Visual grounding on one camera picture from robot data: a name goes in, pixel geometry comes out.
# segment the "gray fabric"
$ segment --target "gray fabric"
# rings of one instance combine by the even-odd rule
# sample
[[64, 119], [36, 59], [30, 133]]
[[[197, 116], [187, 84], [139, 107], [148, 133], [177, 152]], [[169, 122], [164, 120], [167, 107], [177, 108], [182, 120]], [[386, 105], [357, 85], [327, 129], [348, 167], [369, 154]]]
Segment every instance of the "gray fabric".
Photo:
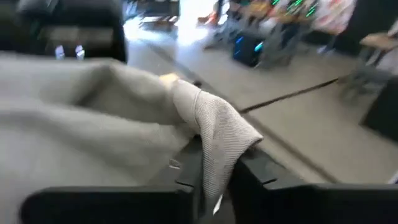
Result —
[[24, 197], [44, 187], [143, 185], [195, 133], [210, 207], [236, 159], [261, 139], [225, 100], [181, 80], [166, 87], [112, 60], [6, 55], [0, 67], [4, 223], [15, 223]]

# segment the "floor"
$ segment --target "floor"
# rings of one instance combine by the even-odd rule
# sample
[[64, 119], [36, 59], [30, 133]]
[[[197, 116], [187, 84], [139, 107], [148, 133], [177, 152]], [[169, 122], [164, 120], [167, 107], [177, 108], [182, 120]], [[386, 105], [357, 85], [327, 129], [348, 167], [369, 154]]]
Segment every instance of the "floor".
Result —
[[381, 184], [396, 173], [398, 145], [359, 125], [375, 96], [339, 97], [335, 81], [355, 68], [354, 58], [311, 49], [288, 67], [247, 68], [227, 50], [204, 51], [212, 31], [195, 23], [190, 16], [175, 37], [128, 22], [129, 65], [202, 81], [264, 135], [262, 150], [308, 182]]

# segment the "gray floor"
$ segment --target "gray floor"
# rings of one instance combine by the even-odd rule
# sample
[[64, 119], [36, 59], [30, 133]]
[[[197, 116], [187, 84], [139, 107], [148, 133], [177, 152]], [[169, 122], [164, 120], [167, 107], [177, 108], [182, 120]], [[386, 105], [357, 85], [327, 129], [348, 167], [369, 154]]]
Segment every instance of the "gray floor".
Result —
[[237, 110], [265, 106], [243, 116], [263, 135], [260, 148], [309, 182], [386, 183], [398, 170], [398, 147], [359, 125], [375, 96], [349, 104], [331, 84], [291, 98], [274, 99], [347, 75], [356, 60], [310, 51], [289, 67], [247, 68], [231, 60], [230, 52], [207, 50], [207, 29], [180, 26], [178, 37], [149, 30], [134, 33], [129, 65], [156, 75], [176, 73], [201, 80]]

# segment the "black floor strip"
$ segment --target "black floor strip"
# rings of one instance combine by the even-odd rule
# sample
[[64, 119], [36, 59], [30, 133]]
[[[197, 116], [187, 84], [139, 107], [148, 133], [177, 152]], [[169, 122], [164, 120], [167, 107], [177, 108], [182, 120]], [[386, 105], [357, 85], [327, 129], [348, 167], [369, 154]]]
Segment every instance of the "black floor strip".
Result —
[[256, 109], [268, 106], [268, 105], [273, 104], [275, 102], [278, 102], [278, 101], [281, 101], [281, 100], [285, 100], [285, 99], [291, 98], [293, 96], [298, 96], [298, 95], [301, 95], [301, 94], [304, 94], [304, 93], [308, 93], [308, 92], [313, 91], [313, 90], [320, 89], [322, 87], [328, 86], [328, 85], [336, 82], [337, 80], [338, 80], [338, 78], [336, 78], [334, 80], [330, 80], [330, 81], [322, 83], [322, 84], [319, 84], [319, 85], [316, 85], [316, 86], [313, 86], [313, 87], [310, 87], [310, 88], [307, 88], [307, 89], [304, 89], [304, 90], [300, 90], [300, 91], [288, 94], [288, 95], [280, 96], [280, 97], [275, 98], [273, 100], [269, 100], [269, 101], [266, 101], [266, 102], [263, 102], [263, 103], [256, 104], [254, 106], [250, 106], [248, 108], [245, 108], [245, 109], [241, 110], [240, 113], [241, 114], [245, 114], [245, 113], [248, 113], [248, 112], [250, 112], [252, 110], [256, 110]]
[[[165, 61], [170, 62], [171, 64], [175, 65], [179, 70], [181, 70], [181, 72], [183, 72], [183, 74], [191, 79], [191, 80], [195, 80], [195, 81], [201, 81], [203, 84], [203, 88], [206, 91], [209, 91], [212, 94], [218, 95], [224, 99], [227, 99], [226, 97], [218, 94], [218, 92], [207, 82], [205, 82], [203, 79], [200, 78], [199, 75], [197, 75], [195, 72], [191, 71], [189, 68], [187, 68], [185, 65], [177, 62], [172, 56], [170, 56], [164, 49], [154, 45], [153, 43], [149, 42], [148, 40], [143, 40], [140, 39], [143, 43], [146, 44], [146, 46], [148, 46], [151, 50], [153, 50], [159, 57], [161, 57], [162, 59], [164, 59]], [[255, 106], [251, 106], [249, 108], [246, 108], [244, 110], [241, 111], [241, 113], [247, 113], [251, 110], [255, 110], [258, 109], [260, 107], [263, 106], [267, 106], [271, 103], [275, 103], [276, 101], [280, 101], [280, 100], [284, 100], [293, 96], [297, 96], [303, 93], [307, 93], [309, 91], [312, 90], [316, 90], [319, 88], [322, 88], [324, 86], [328, 86], [334, 82], [336, 82], [337, 79], [328, 81], [326, 83], [322, 83], [320, 85], [311, 87], [311, 88], [307, 88], [305, 90], [301, 90], [295, 93], [291, 93], [285, 96], [281, 96], [278, 97], [274, 100], [270, 100], [267, 101], [265, 103], [261, 103]], [[320, 167], [319, 165], [317, 165], [316, 163], [312, 162], [307, 156], [303, 155], [299, 150], [297, 150], [295, 147], [291, 146], [289, 143], [287, 143], [286, 141], [284, 141], [281, 137], [279, 137], [277, 134], [273, 133], [269, 128], [265, 127], [263, 124], [261, 124], [260, 122], [258, 122], [256, 119], [252, 119], [252, 118], [246, 118], [255, 128], [257, 128], [258, 130], [260, 130], [260, 132], [268, 135], [270, 138], [272, 138], [275, 142], [277, 142], [278, 144], [280, 144], [282, 147], [286, 148], [286, 150], [288, 150], [293, 156], [295, 156], [297, 159], [301, 160], [304, 164], [306, 164], [307, 166], [309, 166], [309, 168], [311, 168], [312, 170], [314, 170], [316, 173], [318, 173], [319, 175], [321, 175], [325, 180], [331, 182], [331, 183], [337, 183], [338, 180], [333, 177], [331, 174], [329, 174], [325, 169], [323, 169], [322, 167]], [[270, 157], [270, 159], [272, 161], [274, 161], [276, 164], [279, 164], [277, 161], [275, 161], [273, 158]]]

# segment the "gray blanket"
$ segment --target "gray blanket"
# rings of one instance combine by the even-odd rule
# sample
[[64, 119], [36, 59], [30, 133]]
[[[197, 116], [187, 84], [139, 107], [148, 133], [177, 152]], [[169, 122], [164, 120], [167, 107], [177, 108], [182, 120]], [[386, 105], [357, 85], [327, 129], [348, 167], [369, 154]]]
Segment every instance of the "gray blanket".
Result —
[[225, 100], [112, 60], [0, 56], [0, 215], [53, 186], [144, 185], [194, 134], [208, 205], [261, 135]]

